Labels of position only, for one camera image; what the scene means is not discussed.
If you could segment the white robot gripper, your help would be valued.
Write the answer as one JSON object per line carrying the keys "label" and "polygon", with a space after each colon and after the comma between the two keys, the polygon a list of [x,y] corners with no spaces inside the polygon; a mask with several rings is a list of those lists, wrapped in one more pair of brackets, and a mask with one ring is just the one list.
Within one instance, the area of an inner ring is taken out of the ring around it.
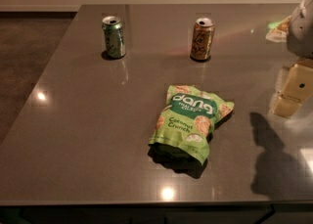
{"label": "white robot gripper", "polygon": [[288,50],[302,58],[279,71],[271,112],[281,117],[293,116],[313,95],[313,0],[302,0],[291,16],[270,25],[265,38],[286,43]]}

